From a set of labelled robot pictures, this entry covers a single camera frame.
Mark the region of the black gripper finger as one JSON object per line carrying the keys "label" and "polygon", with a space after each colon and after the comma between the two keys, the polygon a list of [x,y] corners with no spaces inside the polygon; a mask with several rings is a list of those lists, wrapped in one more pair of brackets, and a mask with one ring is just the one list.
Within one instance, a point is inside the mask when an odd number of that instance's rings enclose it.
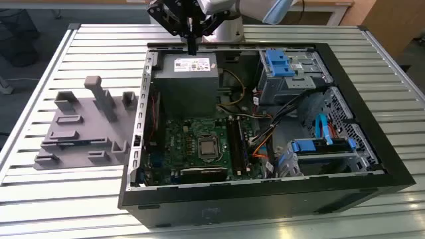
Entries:
{"label": "black gripper finger", "polygon": [[152,1],[147,9],[150,16],[164,27],[172,36],[180,36],[188,46],[188,54],[194,54],[194,38],[190,31],[182,1]]}
{"label": "black gripper finger", "polygon": [[230,11],[218,12],[208,17],[204,14],[192,17],[192,55],[198,54],[200,39],[212,34],[228,17]]}

